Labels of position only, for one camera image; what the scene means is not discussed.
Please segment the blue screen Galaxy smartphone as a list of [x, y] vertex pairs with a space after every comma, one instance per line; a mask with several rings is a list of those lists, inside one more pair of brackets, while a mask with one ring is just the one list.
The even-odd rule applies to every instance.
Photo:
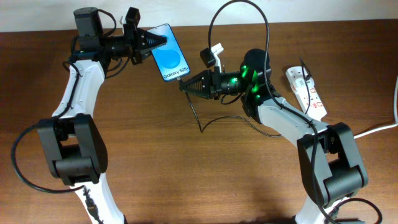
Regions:
[[164, 82], [171, 82], [190, 73], [190, 67], [169, 24], [149, 29], [155, 35], [165, 37], [167, 43], [152, 51]]

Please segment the white power strip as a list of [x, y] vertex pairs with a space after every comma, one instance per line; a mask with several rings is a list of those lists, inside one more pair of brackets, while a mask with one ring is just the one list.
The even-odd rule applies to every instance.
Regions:
[[303, 78], [305, 81], [309, 80], [308, 71], [301, 66], [290, 67], [286, 71], [287, 79], [290, 83], [292, 91], [301, 106], [302, 111], [309, 115], [309, 117], [321, 121], [321, 119], [327, 114], [326, 109], [316, 91], [315, 87], [304, 91], [296, 91], [293, 86], [293, 82], [298, 78]]

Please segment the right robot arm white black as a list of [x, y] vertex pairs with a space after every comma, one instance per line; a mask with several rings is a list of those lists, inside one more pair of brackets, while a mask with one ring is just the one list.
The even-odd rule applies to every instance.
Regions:
[[277, 131], [298, 149], [307, 199], [294, 223], [336, 223], [334, 214], [368, 184], [351, 129], [329, 125], [291, 106], [275, 91], [266, 51], [249, 50], [239, 71], [206, 69], [180, 82], [180, 90], [206, 99], [239, 95], [248, 117]]

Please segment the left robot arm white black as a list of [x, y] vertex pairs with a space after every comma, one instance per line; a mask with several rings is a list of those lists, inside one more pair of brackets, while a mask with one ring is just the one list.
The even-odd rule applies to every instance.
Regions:
[[139, 10], [130, 7], [123, 18], [123, 34], [104, 32], [100, 9], [74, 11], [78, 35], [66, 64], [70, 77], [62, 101], [37, 132], [50, 173], [75, 192], [92, 223], [126, 223], [108, 182], [108, 153], [93, 121], [101, 85], [108, 78], [112, 60], [126, 58], [134, 65], [165, 45], [165, 37], [138, 28]]

